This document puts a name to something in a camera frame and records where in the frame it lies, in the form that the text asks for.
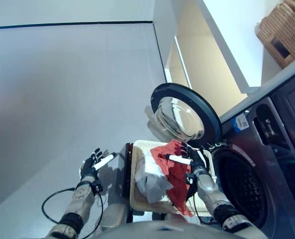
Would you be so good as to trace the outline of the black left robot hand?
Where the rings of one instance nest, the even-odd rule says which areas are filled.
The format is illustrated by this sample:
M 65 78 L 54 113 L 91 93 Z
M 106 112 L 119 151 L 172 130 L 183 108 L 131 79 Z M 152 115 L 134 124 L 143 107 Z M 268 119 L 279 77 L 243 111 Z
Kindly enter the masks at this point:
M 97 178 L 97 173 L 101 168 L 112 161 L 117 154 L 115 152 L 103 153 L 100 148 L 95 149 L 90 156 L 83 160 L 79 169 L 80 181 L 86 177 Z

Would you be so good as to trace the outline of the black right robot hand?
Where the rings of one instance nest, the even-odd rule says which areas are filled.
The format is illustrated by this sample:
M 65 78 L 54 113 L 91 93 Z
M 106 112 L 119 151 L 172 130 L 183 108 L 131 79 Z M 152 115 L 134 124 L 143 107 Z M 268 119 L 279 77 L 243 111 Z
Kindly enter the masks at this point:
M 168 153 L 165 155 L 165 158 L 173 162 L 189 165 L 193 174 L 197 174 L 197 170 L 209 174 L 209 162 L 199 149 L 187 143 L 182 143 L 178 149 L 180 150 L 179 155 Z

